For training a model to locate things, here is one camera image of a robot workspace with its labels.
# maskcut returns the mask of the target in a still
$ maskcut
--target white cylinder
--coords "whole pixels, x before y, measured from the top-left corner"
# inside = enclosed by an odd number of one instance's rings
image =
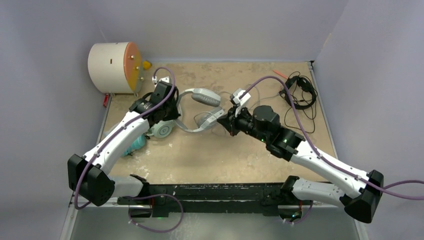
[[[133,42],[96,43],[88,54],[87,65],[92,82],[102,93],[140,91],[142,58]]]

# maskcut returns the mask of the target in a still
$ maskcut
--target gray ear pad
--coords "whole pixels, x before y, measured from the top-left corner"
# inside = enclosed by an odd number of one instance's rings
[[[212,115],[211,114],[216,114],[217,112],[221,111],[223,108],[218,106],[215,107],[214,109],[205,112],[200,118],[199,120],[197,120],[196,124],[197,127],[200,128],[200,126],[206,121],[206,119],[210,118]],[[217,121],[215,120],[211,125],[207,126],[206,129],[212,128],[213,126],[215,126],[215,124],[217,124]]]
[[[214,99],[212,97],[206,96],[204,94],[199,94],[199,93],[195,93],[193,92],[193,94],[191,94],[191,98],[194,101],[197,101],[199,103],[208,105],[208,106],[212,106],[212,107],[218,107],[220,105],[220,101],[217,99]]]

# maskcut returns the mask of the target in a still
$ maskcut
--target gray wall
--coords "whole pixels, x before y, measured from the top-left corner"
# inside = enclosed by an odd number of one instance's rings
[[[424,1],[350,0],[315,62],[339,158],[385,174],[424,179]],[[393,191],[423,196],[414,184]],[[423,239],[424,204],[384,195],[370,239]]]
[[[111,42],[151,61],[310,61],[348,0],[88,0]]]
[[[87,71],[104,38],[84,0],[0,1],[0,239],[58,239],[66,162],[96,142],[103,95]]]

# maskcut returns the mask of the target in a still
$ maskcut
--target turquoise object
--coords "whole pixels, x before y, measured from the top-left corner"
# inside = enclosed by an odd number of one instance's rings
[[[122,156],[127,156],[133,151],[141,149],[144,145],[146,145],[146,136],[141,135],[123,152]]]

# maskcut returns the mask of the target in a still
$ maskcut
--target wooden table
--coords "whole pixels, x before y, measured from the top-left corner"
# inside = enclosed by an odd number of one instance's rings
[[[159,66],[167,66],[175,73],[176,85],[180,92],[188,88],[206,88],[220,93],[233,93],[236,89],[246,89],[248,84],[257,79],[274,75],[272,70],[278,70],[285,75],[299,71],[311,78],[307,63],[280,62],[217,62],[217,63],[162,63],[154,64],[146,71],[140,96],[152,92],[151,82],[153,71]],[[165,70],[158,72],[158,78],[169,76]],[[267,79],[257,85],[261,98],[274,96],[280,90],[280,83]],[[248,106],[258,100],[258,91],[250,92]],[[221,106],[228,110],[232,104],[229,95],[221,93]],[[104,130],[109,130],[119,122],[135,101],[133,95],[116,95],[112,98]],[[279,96],[262,100],[261,105],[270,105],[280,115],[284,125],[284,115],[289,105]],[[310,134],[313,143],[321,150],[334,156],[333,146],[326,123],[317,102],[315,132]],[[183,122],[189,128],[195,127],[193,116],[202,111],[212,109],[186,96],[181,101]],[[311,109],[306,110],[310,116]],[[301,122],[307,131],[313,129],[313,123],[299,112]],[[287,115],[287,124],[298,127],[293,111]],[[146,178],[152,184],[194,184],[194,183],[264,183],[284,182],[289,175],[300,176],[311,181],[323,181],[316,173],[302,166],[295,165],[283,159],[272,156],[265,145],[251,136],[239,133],[235,137],[225,134],[224,128],[217,125],[212,130],[203,133],[186,133],[174,127],[171,134],[165,138],[152,137],[146,146],[133,153],[133,156],[120,158],[111,173],[112,176],[128,176],[137,174]]]

